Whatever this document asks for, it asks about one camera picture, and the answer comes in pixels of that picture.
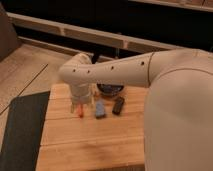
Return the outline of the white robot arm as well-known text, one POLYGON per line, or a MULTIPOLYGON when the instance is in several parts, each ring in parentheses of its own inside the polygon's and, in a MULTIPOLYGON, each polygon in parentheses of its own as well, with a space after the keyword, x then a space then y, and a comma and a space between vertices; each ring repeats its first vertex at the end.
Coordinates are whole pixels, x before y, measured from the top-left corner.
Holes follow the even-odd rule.
POLYGON ((213 171, 213 53, 186 48, 97 64, 80 53, 59 73, 76 100, 85 97, 90 83, 149 89, 146 171, 213 171))

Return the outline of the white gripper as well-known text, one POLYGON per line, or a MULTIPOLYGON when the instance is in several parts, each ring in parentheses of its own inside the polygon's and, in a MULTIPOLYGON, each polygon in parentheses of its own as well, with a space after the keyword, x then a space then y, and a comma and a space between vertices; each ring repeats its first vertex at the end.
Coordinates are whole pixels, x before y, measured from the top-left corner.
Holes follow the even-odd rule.
POLYGON ((94 103, 91 102, 92 98, 92 89, 90 84, 80 84, 80 85, 70 85, 70 92, 71 92, 71 103, 70 105, 70 112, 74 113, 75 111, 75 104, 87 104, 89 103, 89 107, 91 110, 94 109, 94 103))

